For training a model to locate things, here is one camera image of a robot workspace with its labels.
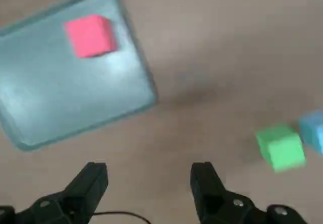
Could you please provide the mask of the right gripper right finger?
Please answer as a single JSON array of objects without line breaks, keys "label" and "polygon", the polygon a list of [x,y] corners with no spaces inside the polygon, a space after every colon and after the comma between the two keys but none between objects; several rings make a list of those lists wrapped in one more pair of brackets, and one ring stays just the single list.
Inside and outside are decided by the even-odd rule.
[{"label": "right gripper right finger", "polygon": [[210,162],[192,164],[190,187],[200,223],[307,223],[295,209],[286,205],[272,204],[264,211],[250,198],[227,190]]}]

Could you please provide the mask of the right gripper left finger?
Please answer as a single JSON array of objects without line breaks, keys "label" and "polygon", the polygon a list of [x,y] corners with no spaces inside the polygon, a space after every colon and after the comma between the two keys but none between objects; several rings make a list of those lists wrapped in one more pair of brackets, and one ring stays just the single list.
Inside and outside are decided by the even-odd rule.
[{"label": "right gripper left finger", "polygon": [[1,206],[1,223],[89,223],[108,187],[105,163],[89,162],[67,187],[15,212]]}]

